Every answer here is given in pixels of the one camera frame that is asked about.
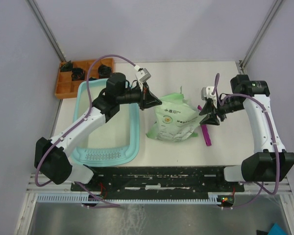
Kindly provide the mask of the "magenta plastic litter scoop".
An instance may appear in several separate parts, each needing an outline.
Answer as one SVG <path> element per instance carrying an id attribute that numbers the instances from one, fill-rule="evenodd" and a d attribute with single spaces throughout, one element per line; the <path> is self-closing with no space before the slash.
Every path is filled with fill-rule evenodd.
<path id="1" fill-rule="evenodd" d="M 201 125 L 200 127 L 201 127 L 202 135 L 203 135 L 206 146 L 211 146 L 212 143 L 211 143 L 211 139 L 210 139 L 210 136 L 209 136 L 209 133 L 208 133 L 207 126 L 206 125 Z"/>

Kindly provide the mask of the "green cat litter bag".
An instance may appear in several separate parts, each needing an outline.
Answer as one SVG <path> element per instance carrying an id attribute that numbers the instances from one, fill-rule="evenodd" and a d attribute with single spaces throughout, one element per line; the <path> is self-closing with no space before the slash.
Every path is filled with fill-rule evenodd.
<path id="1" fill-rule="evenodd" d="M 154 107 L 155 123 L 147 132 L 153 140 L 181 142 L 197 137 L 202 116 L 199 110 L 185 99 L 182 88 L 177 93 L 170 93 L 160 98 L 162 104 Z"/>

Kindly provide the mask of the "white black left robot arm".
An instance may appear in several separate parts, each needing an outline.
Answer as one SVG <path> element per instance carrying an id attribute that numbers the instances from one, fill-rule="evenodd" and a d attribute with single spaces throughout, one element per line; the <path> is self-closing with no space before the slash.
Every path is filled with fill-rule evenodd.
<path id="1" fill-rule="evenodd" d="M 126 76 L 113 73 L 106 81 L 106 87 L 96 99 L 90 100 L 90 108 L 61 134 L 36 142 L 34 166 L 48 182 L 56 185 L 66 180 L 79 182 L 88 191 L 98 187 L 98 178 L 85 165 L 72 164 L 69 156 L 78 144 L 97 128 L 107 123 L 122 104 L 136 103 L 141 110 L 161 105 L 161 101 L 150 91 L 147 80 L 151 75 L 146 69 L 135 74 L 137 85 L 131 88 Z"/>

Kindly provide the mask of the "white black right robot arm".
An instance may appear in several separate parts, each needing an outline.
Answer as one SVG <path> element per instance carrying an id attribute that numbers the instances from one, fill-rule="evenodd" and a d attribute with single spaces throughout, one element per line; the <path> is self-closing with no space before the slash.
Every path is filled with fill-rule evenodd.
<path id="1" fill-rule="evenodd" d="M 248 75 L 238 74 L 231 79 L 231 94 L 217 93 L 215 85 L 204 87 L 201 97 L 205 105 L 200 111 L 201 125 L 219 125 L 226 115 L 244 110 L 252 130 L 254 153 L 240 165 L 227 166 L 224 174 L 215 179 L 220 191 L 227 191 L 233 182 L 281 182 L 294 165 L 294 153 L 282 143 L 271 113 L 270 91 L 266 81 L 251 81 Z"/>

